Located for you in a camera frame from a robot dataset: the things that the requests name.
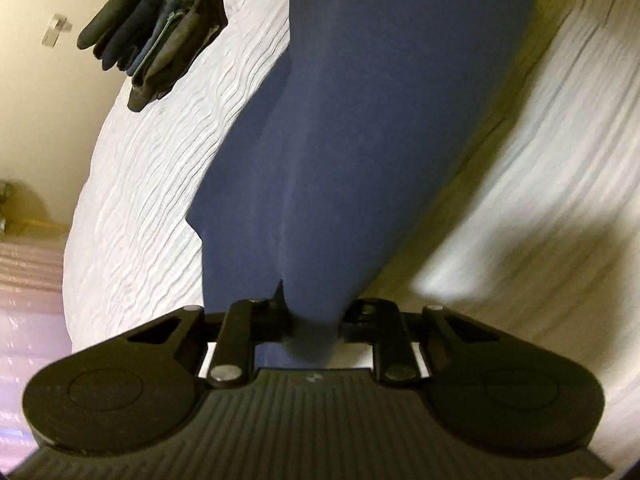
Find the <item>navy blue garment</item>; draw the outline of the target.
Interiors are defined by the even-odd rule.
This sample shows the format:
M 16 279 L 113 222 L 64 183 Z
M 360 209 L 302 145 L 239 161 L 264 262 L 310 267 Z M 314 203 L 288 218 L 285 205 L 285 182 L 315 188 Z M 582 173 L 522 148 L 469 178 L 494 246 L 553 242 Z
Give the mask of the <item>navy blue garment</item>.
M 534 0 L 290 0 L 290 41 L 186 215 L 204 306 L 282 290 L 263 367 L 321 368 L 483 119 Z

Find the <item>white ribbed bed cover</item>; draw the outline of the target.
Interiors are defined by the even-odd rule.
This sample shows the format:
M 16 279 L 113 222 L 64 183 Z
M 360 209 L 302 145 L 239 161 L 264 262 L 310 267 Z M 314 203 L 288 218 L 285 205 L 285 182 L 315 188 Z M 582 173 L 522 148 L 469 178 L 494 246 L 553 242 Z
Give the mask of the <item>white ribbed bed cover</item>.
M 288 44 L 288 0 L 224 0 L 229 24 L 139 114 L 102 126 L 64 255 L 83 349 L 202 299 L 186 211 Z M 639 457 L 639 0 L 537 0 L 506 84 L 450 185 L 370 286 L 581 362 L 605 390 L 593 449 Z

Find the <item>pink pleated curtain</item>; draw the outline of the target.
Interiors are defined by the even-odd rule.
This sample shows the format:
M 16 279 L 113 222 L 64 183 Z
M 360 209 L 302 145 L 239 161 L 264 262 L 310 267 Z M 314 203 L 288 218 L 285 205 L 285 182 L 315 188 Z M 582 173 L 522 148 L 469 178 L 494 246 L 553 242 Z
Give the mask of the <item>pink pleated curtain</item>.
M 70 353 L 62 303 L 63 255 L 58 250 L 1 244 L 1 470 L 31 453 L 36 442 L 22 409 L 29 379 Z

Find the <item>wooden bedside cabinet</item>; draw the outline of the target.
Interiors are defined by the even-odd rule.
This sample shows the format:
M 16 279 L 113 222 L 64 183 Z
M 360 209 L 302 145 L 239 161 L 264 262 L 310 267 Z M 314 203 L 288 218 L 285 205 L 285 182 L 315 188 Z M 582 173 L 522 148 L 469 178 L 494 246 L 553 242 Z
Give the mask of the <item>wooden bedside cabinet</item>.
M 26 183 L 1 180 L 1 238 L 11 242 L 58 242 L 70 226 L 54 221 L 43 199 Z

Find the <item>metal wall hook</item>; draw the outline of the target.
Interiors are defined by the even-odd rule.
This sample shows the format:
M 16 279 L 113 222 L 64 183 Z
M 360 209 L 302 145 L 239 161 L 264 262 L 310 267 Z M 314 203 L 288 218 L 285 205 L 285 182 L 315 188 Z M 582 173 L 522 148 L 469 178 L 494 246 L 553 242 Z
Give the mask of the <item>metal wall hook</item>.
M 55 13 L 48 23 L 47 29 L 41 39 L 41 45 L 46 48 L 54 48 L 58 38 L 73 28 L 72 23 L 65 15 Z

